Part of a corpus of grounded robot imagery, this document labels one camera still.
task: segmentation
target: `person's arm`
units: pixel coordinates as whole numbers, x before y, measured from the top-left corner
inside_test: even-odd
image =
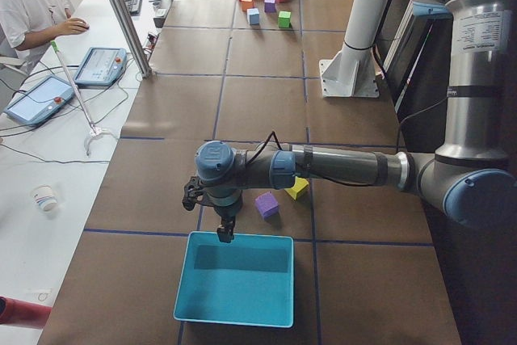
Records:
[[[51,26],[39,32],[26,32],[25,39],[22,44],[16,47],[16,50],[28,50],[30,48],[37,48],[42,44],[47,44],[58,36],[71,36],[82,34],[88,30],[90,26],[80,18],[70,18],[65,22],[59,23],[56,26]]]

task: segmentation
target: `person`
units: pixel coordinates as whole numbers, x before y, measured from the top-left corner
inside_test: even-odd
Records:
[[[0,26],[30,73],[58,36],[82,34],[89,26],[72,18],[68,0],[0,0]]]

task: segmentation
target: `red cylinder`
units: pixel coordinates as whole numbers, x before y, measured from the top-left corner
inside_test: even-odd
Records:
[[[42,329],[52,307],[0,297],[0,324]]]

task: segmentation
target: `teal plastic bin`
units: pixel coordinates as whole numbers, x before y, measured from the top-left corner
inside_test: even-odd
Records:
[[[188,237],[174,318],[179,321],[291,327],[294,309],[292,238],[216,233]]]

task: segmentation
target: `white desk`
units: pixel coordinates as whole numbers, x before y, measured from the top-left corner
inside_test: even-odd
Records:
[[[108,0],[84,0],[74,16],[87,20],[90,30],[79,36],[56,39],[69,65],[78,65],[91,46],[128,49]],[[153,16],[152,5],[144,0],[141,14],[133,18],[142,44],[147,32],[156,32]],[[52,49],[45,53],[42,62],[48,67],[59,66]],[[43,68],[38,65],[34,72]],[[30,84],[46,75],[36,75],[30,79]],[[120,135],[140,79],[139,70],[131,61],[120,80],[128,98],[99,126]],[[99,92],[83,90],[82,96],[88,99]],[[98,120],[125,97],[125,93],[114,86],[86,105],[92,119]],[[58,115],[67,110],[69,108],[65,107]],[[0,128],[16,125],[5,114],[0,116]],[[0,129],[0,134],[18,133],[24,129],[10,132]],[[50,120],[34,132],[6,137],[4,144],[43,159],[110,160],[116,147],[112,137],[94,140],[90,145],[91,155],[86,156],[83,143],[89,130],[83,113],[75,110]],[[0,147],[0,295],[53,305],[106,169],[107,163],[42,163]],[[31,189],[42,184],[51,186],[59,201],[51,212],[40,211],[29,196]],[[37,343],[40,334],[41,330],[0,326],[0,343],[32,345]]]

